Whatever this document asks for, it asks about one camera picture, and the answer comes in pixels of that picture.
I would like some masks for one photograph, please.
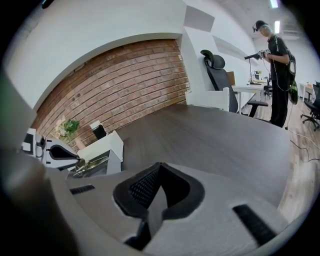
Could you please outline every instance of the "black t-shirt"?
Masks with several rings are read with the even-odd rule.
[[[268,40],[268,48],[272,55],[283,56],[288,55],[288,48],[281,37],[273,35]],[[288,80],[288,68],[287,65],[278,61],[270,59],[271,66],[271,80],[276,80],[278,77],[279,84],[286,82]]]

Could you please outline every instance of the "wooden floor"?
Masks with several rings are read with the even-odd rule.
[[[256,117],[270,120],[272,98],[268,96],[264,101],[269,103],[268,107],[259,107]],[[300,117],[301,114],[309,116],[309,109],[299,99],[298,104],[293,106],[291,117],[289,120],[291,102],[288,104],[288,115],[285,121],[285,127],[296,134],[300,134],[311,139],[318,147],[320,147],[320,129],[314,131],[314,125],[311,122],[302,123],[306,117]],[[248,113],[251,106],[243,108],[243,113]],[[293,134],[291,131],[290,139],[294,141],[300,148],[307,148],[309,158],[320,159],[320,149],[318,149],[311,141],[305,137]],[[301,213],[308,211],[319,194],[320,188],[320,161],[312,160],[308,162],[308,153],[305,149],[299,149],[291,142],[290,152],[290,174],[287,180],[285,191],[281,199],[278,210],[292,222]]]

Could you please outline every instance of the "black cap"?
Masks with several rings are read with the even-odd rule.
[[[255,23],[255,27],[256,27],[256,30],[259,30],[261,26],[263,25],[269,25],[268,23],[264,22],[263,20],[258,20],[256,23]]]

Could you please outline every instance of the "headrest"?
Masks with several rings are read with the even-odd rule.
[[[226,62],[220,55],[212,54],[209,50],[202,50],[200,53],[204,56],[204,62],[207,66],[215,70],[221,70],[225,67]]]

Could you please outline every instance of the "ceiling light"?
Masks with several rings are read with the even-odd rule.
[[[280,20],[276,20],[274,22],[274,32],[276,34],[279,34],[279,32],[280,32]]]
[[[278,8],[277,0],[270,0],[272,8]]]

